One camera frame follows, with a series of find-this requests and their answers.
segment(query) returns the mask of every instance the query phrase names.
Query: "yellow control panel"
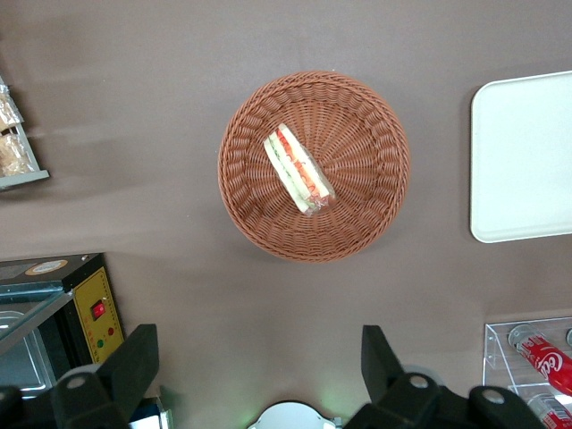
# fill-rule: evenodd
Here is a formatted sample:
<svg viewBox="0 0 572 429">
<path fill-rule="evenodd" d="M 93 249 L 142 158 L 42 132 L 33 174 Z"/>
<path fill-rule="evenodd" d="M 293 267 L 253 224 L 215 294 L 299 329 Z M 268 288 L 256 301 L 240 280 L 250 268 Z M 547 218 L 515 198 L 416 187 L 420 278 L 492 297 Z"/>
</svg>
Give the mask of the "yellow control panel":
<svg viewBox="0 0 572 429">
<path fill-rule="evenodd" d="M 123 343 L 123 332 L 103 267 L 73 290 L 73 302 L 93 362 L 104 362 Z"/>
</svg>

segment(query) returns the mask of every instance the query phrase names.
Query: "coca-cola can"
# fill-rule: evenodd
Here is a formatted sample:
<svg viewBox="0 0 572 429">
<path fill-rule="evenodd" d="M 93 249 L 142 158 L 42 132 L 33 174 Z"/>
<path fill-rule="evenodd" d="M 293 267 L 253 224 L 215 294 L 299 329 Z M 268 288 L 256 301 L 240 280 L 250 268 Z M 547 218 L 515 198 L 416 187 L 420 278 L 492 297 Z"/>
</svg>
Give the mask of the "coca-cola can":
<svg viewBox="0 0 572 429">
<path fill-rule="evenodd" d="M 572 428 L 572 415 L 549 393 L 541 393 L 528 401 L 528 407 L 550 429 Z"/>
<path fill-rule="evenodd" d="M 572 359 L 550 344 L 531 324 L 520 324 L 509 333 L 509 344 L 536 371 L 565 395 L 572 396 Z"/>
</svg>

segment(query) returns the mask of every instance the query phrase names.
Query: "sandwich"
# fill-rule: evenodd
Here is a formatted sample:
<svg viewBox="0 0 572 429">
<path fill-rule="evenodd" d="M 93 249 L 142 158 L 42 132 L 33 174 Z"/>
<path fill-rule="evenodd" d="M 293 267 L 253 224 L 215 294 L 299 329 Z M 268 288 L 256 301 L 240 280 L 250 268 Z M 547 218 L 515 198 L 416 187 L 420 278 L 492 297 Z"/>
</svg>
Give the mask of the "sandwich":
<svg viewBox="0 0 572 429">
<path fill-rule="evenodd" d="M 8 130 L 20 122 L 20 112 L 10 97 L 8 87 L 0 84 L 0 131 Z"/>
<path fill-rule="evenodd" d="M 313 215 L 335 204 L 335 192 L 315 159 L 281 123 L 264 142 L 268 158 L 300 212 Z"/>
<path fill-rule="evenodd" d="M 20 137 L 17 134 L 0 136 L 0 177 L 33 171 Z"/>
</svg>

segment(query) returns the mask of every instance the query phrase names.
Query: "round woven basket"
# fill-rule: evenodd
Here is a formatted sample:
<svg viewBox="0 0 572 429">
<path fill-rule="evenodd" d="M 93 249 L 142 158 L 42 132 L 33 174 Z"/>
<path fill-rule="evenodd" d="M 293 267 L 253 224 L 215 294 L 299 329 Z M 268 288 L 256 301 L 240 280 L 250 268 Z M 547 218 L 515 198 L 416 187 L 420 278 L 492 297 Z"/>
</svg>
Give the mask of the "round woven basket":
<svg viewBox="0 0 572 429">
<path fill-rule="evenodd" d="M 285 123 L 336 191 L 334 208 L 302 214 L 263 142 Z M 377 239 L 408 185 L 405 132 L 388 104 L 348 76 L 304 71 L 259 88 L 232 117 L 219 154 L 221 194 L 232 220 L 260 248 L 294 261 L 347 257 Z"/>
</svg>

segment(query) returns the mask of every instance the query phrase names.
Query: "white tray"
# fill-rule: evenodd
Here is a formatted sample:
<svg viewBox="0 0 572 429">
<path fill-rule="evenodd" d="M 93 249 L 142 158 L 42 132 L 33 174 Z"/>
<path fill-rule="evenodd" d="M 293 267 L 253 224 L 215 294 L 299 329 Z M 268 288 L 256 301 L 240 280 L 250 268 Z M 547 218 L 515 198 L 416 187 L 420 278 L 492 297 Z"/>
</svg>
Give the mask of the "white tray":
<svg viewBox="0 0 572 429">
<path fill-rule="evenodd" d="M 572 232 L 572 71 L 476 93 L 471 232 L 485 243 Z"/>
</svg>

